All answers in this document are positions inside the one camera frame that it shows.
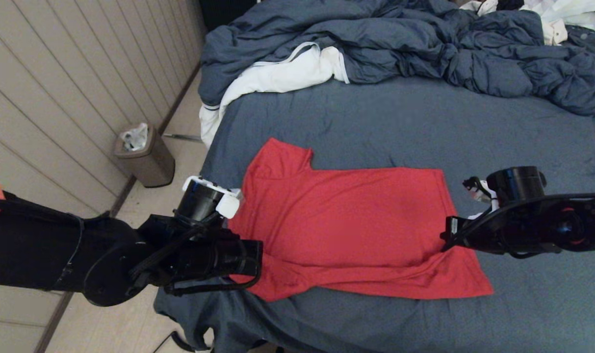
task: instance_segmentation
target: trash can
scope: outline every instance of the trash can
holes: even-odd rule
[[[147,143],[144,148],[127,151],[123,147],[123,141],[116,139],[114,155],[146,188],[163,187],[173,181],[176,161],[156,129],[151,125],[147,130]]]

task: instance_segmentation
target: red t-shirt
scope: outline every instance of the red t-shirt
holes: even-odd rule
[[[440,252],[445,217],[456,214],[441,170],[313,170],[311,159],[312,150],[272,138],[249,165],[229,226],[264,242],[252,293],[267,301],[313,286],[412,299],[493,293],[473,250]]]

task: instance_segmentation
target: plastic bag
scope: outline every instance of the plastic bag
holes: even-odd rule
[[[141,123],[138,127],[122,132],[119,137],[123,140],[123,148],[128,152],[142,150],[147,144],[149,126]]]

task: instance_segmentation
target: white cloth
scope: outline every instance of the white cloth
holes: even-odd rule
[[[230,84],[221,104],[203,105],[199,111],[201,140],[210,147],[221,125],[225,110],[237,98],[253,92],[289,92],[319,85],[334,77],[349,83],[343,54],[335,47],[320,50],[313,42],[300,44],[293,53],[281,62],[257,62]]]
[[[567,16],[563,20],[567,25],[581,26],[595,31],[595,12]]]
[[[530,11],[535,11],[540,15],[555,4],[556,0],[524,0],[524,5],[528,6]]]
[[[479,7],[478,16],[483,16],[484,14],[492,13],[497,10],[497,0],[485,0]]]
[[[467,4],[459,7],[464,10],[476,11],[478,16],[483,16],[488,13],[492,13],[497,8],[498,0],[486,0],[485,2],[470,1]],[[533,11],[530,6],[524,5],[520,10]],[[565,23],[559,18],[552,22],[546,22],[542,20],[543,30],[543,43],[546,45],[558,45],[564,40],[568,39],[568,31],[566,30]]]
[[[525,3],[533,3],[538,0],[524,0]],[[559,18],[575,16],[595,11],[595,0],[544,0],[545,5],[552,2],[551,6],[546,6],[543,10],[537,6],[533,7],[533,11],[539,13],[542,20],[552,22]]]
[[[568,39],[566,24],[560,18],[547,23],[542,21],[543,43],[546,45],[559,45]]]

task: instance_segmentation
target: bed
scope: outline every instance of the bed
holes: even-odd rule
[[[579,31],[570,33],[582,39]],[[568,111],[586,104],[497,97],[446,81],[398,75],[243,95],[226,107],[202,174],[239,187],[273,137],[312,148],[315,169],[441,169],[459,215],[485,208],[463,179],[516,165],[539,167],[546,194],[595,192],[595,113]],[[212,327],[218,353],[245,352],[260,339],[296,352],[595,352],[595,252],[477,256],[494,295],[410,300],[313,288],[267,303],[248,291],[161,291],[154,307],[197,349]]]

